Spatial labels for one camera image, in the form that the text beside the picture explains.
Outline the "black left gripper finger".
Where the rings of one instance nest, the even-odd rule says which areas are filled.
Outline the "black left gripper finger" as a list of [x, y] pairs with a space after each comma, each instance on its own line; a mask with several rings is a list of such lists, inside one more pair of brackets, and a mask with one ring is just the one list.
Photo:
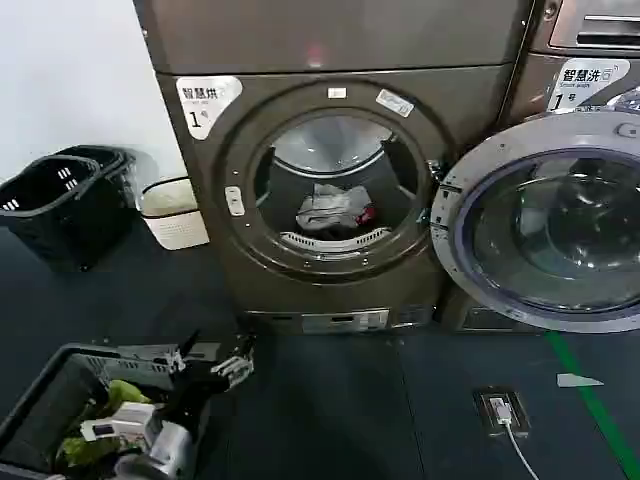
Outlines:
[[234, 389], [254, 372], [255, 343], [252, 334], [236, 334], [221, 343], [210, 372], [225, 386], [225, 391]]
[[194, 330], [186, 340], [179, 343], [175, 348], [164, 352], [162, 356], [154, 357], [152, 361], [165, 366], [170, 374], [191, 374], [194, 370], [194, 365], [188, 359], [188, 356], [199, 336], [200, 330]]

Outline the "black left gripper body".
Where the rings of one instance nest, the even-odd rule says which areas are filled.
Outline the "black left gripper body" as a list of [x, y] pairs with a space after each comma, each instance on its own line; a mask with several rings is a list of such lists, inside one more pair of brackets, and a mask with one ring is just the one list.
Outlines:
[[213, 371], [215, 365], [205, 361], [190, 361], [173, 377], [173, 391], [159, 411], [162, 421], [180, 426], [198, 426], [202, 412], [211, 396], [229, 389], [229, 380]]

